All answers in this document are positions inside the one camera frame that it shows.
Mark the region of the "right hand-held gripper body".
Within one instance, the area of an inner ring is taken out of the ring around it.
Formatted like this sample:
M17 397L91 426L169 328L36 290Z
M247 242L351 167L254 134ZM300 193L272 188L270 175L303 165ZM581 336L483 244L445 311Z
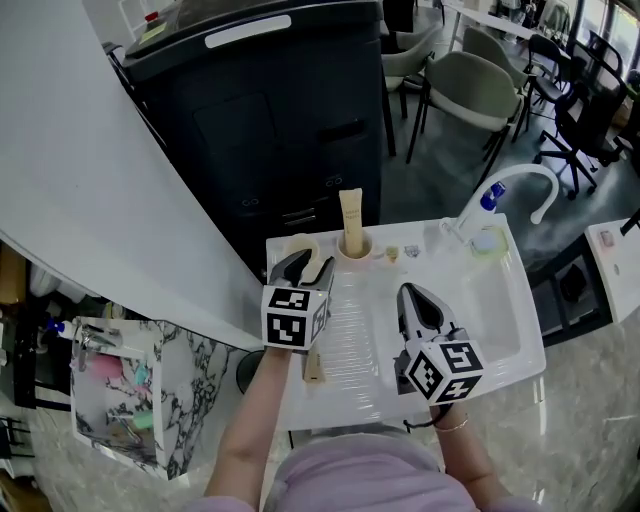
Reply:
M470 398L486 372L476 340L464 328L409 340L394 359L399 395L419 393L430 406Z

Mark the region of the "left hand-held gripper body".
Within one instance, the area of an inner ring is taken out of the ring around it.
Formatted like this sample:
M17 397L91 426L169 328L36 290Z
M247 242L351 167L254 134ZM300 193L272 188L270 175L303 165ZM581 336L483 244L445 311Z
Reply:
M262 342L265 347L308 352L329 318L331 287L293 286L279 279L263 288Z

